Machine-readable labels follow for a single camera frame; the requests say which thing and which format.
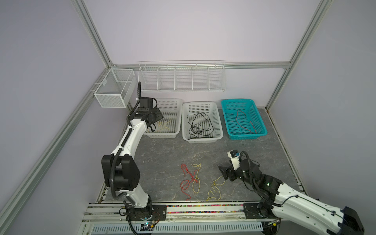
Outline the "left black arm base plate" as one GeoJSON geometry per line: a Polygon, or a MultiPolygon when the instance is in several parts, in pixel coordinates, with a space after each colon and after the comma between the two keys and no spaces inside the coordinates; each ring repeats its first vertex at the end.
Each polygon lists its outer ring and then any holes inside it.
{"type": "Polygon", "coordinates": [[[131,221],[164,221],[167,216],[167,205],[166,204],[153,204],[151,207],[146,207],[143,209],[129,208],[126,209],[127,214],[131,221]]]}

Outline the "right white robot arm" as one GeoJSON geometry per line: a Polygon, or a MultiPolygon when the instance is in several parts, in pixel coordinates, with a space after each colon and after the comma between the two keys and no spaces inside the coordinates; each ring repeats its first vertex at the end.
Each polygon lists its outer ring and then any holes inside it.
{"type": "Polygon", "coordinates": [[[281,180],[264,174],[259,166],[243,160],[238,168],[219,167],[226,180],[240,179],[259,197],[255,209],[258,217],[286,219],[319,235],[363,235],[365,228],[357,212],[350,208],[330,206],[313,199],[281,180]]]}

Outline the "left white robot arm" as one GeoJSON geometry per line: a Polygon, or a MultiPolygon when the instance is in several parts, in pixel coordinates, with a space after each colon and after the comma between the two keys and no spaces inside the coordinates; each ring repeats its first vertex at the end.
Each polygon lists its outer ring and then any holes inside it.
{"type": "Polygon", "coordinates": [[[140,170],[135,153],[142,135],[163,118],[155,98],[139,98],[136,108],[127,116],[127,128],[110,155],[104,155],[101,166],[106,186],[114,200],[125,199],[125,206],[149,210],[150,196],[140,185],[140,170]]]}

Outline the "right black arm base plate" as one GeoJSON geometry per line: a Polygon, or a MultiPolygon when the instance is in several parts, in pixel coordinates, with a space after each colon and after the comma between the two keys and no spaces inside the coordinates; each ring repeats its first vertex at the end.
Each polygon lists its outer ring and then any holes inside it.
{"type": "Polygon", "coordinates": [[[243,211],[246,219],[277,219],[272,212],[274,207],[265,202],[243,203],[243,211]]]}

